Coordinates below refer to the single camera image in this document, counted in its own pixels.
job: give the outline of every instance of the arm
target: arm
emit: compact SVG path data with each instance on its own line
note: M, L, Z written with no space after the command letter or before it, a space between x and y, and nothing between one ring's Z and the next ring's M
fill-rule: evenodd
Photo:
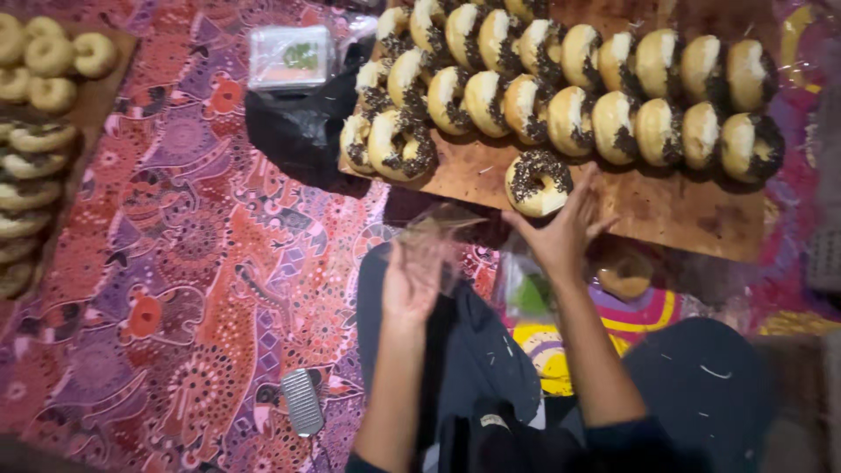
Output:
M554 220L538 230L520 214L503 218L526 239L557 298L569 373L579 395L584 424L597 428L645 417L637 387L628 377L582 280L584 252L616 220L595 222L598 167L591 163Z
M443 255L407 261L402 244L392 246L383 282L383 324L368 410L354 451L386 471L407 471L415 453L426 319L441 285Z

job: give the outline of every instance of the plastic food container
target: plastic food container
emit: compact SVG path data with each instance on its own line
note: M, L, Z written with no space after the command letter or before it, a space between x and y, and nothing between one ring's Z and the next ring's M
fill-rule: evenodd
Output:
M333 77L335 46L323 25L265 26L249 34L248 88L317 88Z

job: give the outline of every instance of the hand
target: hand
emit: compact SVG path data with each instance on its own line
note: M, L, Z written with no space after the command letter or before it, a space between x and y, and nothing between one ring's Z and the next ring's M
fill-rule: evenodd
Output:
M566 205L549 225L534 228L522 215L507 210L503 220L513 226L532 248L537 262L551 281L567 284L581 280L584 272L584 252L590 242L619 220L617 215L596 221L599 196L595 179L599 168L591 162L584 176L575 184Z
M444 248L440 242L434 242L424 249L428 251L407 251L399 239L392 242L383 281L384 326L388 323L391 327L424 327L435 308L441 290Z

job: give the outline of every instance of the floor mat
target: floor mat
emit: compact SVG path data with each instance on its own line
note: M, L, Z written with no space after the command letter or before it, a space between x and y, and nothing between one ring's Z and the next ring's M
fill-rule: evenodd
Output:
M364 408L359 263L436 199L362 180L327 193L283 176L248 143L242 95L247 30L329 23L342 35L344 12L301 0L4 4L141 41L41 293L0 306L0 432L102 468L341 470ZM775 115L805 143L815 98L787 97ZM790 146L768 185L761 266L735 300L658 290L628 308L596 294L611 330L635 343L684 316L731 318L743 332L781 310L831 316L801 290L816 181L807 148ZM463 238L461 270L485 298L501 228L494 219ZM302 367L318 373L325 427L298 438L280 399L258 432L254 406Z

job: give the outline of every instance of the wooden tray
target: wooden tray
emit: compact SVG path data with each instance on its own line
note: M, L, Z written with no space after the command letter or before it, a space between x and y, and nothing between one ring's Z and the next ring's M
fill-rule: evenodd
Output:
M713 34L735 41L748 32L779 60L780 32L771 8L770 0L564 0L553 2L549 11L567 26L592 24L605 38L628 30L629 22L642 22L637 28L640 35L671 27L687 40ZM426 178L402 183L365 176L342 160L339 169L430 194L511 208L505 197L505 170L527 149L513 134L491 139L479 133L449 136L433 130L432 138L440 164ZM764 220L762 189L746 189L724 178L698 180L677 171L663 176L642 165L618 172L596 159L606 170L601 213L622 217L611 233L737 261L753 262L758 257ZM571 169L577 180L580 166Z
M7 8L0 8L0 11L18 17L21 23L27 19L26 15L19 14ZM53 253L58 243L58 236L66 224L66 220L70 214L70 208L76 199L76 191L82 182L82 176L87 167L87 160L95 151L97 141L103 131L105 120L114 109L114 100L117 98L119 86L123 82L126 71L129 69L132 55L134 55L135 47L137 46L137 38L123 31L60 20L58 22L67 30L71 38L92 31L108 36L119 50L119 59L117 66L106 77L96 81L90 79L77 81L78 98L76 104L73 110L61 117L73 123L81 132L82 144L79 146L81 151L75 161L70 164L69 169L66 170L64 194L59 203L56 220L51 227L50 235L41 251L39 270L36 272L30 284L27 295L38 290L41 276L51 266Z

